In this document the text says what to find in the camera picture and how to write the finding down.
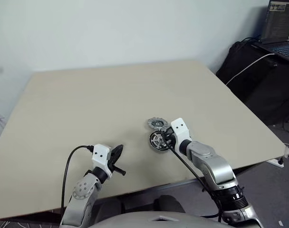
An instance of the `gear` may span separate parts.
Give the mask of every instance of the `gear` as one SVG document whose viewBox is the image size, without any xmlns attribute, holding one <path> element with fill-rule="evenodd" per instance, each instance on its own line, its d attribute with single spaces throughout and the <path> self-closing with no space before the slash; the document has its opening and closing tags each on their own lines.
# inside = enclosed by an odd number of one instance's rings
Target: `gear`
<svg viewBox="0 0 289 228">
<path fill-rule="evenodd" d="M 164 143 L 162 139 L 162 131 L 155 131 L 149 136 L 150 145 L 158 151 L 167 151 L 168 146 Z"/>
<path fill-rule="evenodd" d="M 149 126 L 154 130 L 165 131 L 168 128 L 168 123 L 162 118 L 151 118 L 148 120 Z"/>
</svg>

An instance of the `gray carpet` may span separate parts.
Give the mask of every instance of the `gray carpet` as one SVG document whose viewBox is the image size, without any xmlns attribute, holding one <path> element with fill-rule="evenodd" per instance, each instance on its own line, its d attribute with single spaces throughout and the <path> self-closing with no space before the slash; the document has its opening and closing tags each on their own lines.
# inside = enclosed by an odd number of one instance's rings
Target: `gray carpet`
<svg viewBox="0 0 289 228">
<path fill-rule="evenodd" d="M 270 128 L 283 142 L 289 143 L 289 133 L 276 130 L 281 128 L 281 124 Z M 285 128 L 289 130 L 289 123 L 285 124 Z M 247 200 L 255 207 L 265 228 L 281 227 L 279 221 L 285 228 L 289 228 L 289 158 L 284 160 L 284 165 L 284 168 L 279 168 L 264 162 L 237 177 L 240 186 L 245 187 L 244 194 Z M 174 196 L 188 214 L 217 213 L 213 201 L 206 192 L 201 191 L 197 181 L 132 196 L 124 203 L 127 209 L 139 207 L 150 204 L 154 199 L 165 194 Z M 7 228 L 19 228 L 19 226 L 17 223 L 10 223 Z M 39 228 L 39 225 L 30 224 L 30 228 Z"/>
</svg>

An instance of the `laptop keyboard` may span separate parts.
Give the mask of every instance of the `laptop keyboard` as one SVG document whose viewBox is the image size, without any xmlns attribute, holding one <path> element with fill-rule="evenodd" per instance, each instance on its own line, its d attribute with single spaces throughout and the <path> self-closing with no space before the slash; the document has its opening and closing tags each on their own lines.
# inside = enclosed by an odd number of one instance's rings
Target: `laptop keyboard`
<svg viewBox="0 0 289 228">
<path fill-rule="evenodd" d="M 289 57 L 289 44 L 284 46 L 275 46 L 272 48 L 272 50 Z"/>
</svg>

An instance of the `laptop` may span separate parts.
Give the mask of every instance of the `laptop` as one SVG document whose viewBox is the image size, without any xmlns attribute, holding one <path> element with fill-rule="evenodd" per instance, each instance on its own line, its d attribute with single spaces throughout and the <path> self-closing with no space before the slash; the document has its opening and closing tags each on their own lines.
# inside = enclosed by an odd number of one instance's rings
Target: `laptop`
<svg viewBox="0 0 289 228">
<path fill-rule="evenodd" d="M 261 39 L 253 45 L 289 61 L 289 0 L 270 0 Z"/>
</svg>

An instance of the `beige tabletop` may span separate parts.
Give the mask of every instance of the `beige tabletop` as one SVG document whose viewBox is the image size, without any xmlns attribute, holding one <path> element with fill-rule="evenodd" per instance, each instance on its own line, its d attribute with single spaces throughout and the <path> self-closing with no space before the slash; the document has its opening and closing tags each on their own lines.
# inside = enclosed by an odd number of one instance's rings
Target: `beige tabletop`
<svg viewBox="0 0 289 228">
<path fill-rule="evenodd" d="M 149 145 L 147 120 L 182 117 L 194 140 L 239 168 L 282 156 L 285 145 L 196 61 L 35 73 L 0 138 L 0 218 L 59 208 L 68 155 L 79 145 L 123 144 L 100 198 L 194 178 L 171 152 Z M 92 167 L 71 159 L 65 204 Z"/>
</svg>

